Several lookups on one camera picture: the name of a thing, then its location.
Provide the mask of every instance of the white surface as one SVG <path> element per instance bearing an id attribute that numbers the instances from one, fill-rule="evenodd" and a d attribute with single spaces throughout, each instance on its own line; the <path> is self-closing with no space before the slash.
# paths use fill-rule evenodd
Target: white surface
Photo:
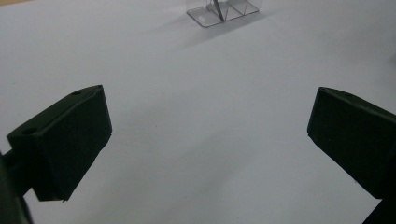
<path id="1" fill-rule="evenodd" d="M 269 0 L 200 28 L 180 0 L 0 7 L 0 148 L 105 87 L 113 136 L 35 223 L 362 223 L 378 204 L 307 137 L 319 86 L 396 113 L 396 2 Z"/>

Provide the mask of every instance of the clear acrylic stand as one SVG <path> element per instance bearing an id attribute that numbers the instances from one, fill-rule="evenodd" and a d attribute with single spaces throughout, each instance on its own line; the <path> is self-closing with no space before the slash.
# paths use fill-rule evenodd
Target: clear acrylic stand
<path id="1" fill-rule="evenodd" d="M 262 0 L 187 0 L 187 14 L 202 27 L 260 11 Z"/>

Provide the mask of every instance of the transparent plastic object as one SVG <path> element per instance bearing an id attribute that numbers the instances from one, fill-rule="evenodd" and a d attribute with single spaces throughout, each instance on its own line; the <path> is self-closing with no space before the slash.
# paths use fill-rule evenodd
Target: transparent plastic object
<path id="1" fill-rule="evenodd" d="M 262 0 L 187 0 L 187 14 L 202 27 L 260 11 Z"/>

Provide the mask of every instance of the white table surface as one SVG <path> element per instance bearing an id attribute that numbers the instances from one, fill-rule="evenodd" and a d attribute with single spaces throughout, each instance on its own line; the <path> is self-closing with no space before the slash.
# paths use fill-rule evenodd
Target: white table surface
<path id="1" fill-rule="evenodd" d="M 182 0 L 0 7 L 0 148 L 105 87 L 113 135 L 35 223 L 362 223 L 379 203 L 306 133 L 319 86 L 396 113 L 396 1 L 269 0 L 209 29 Z"/>

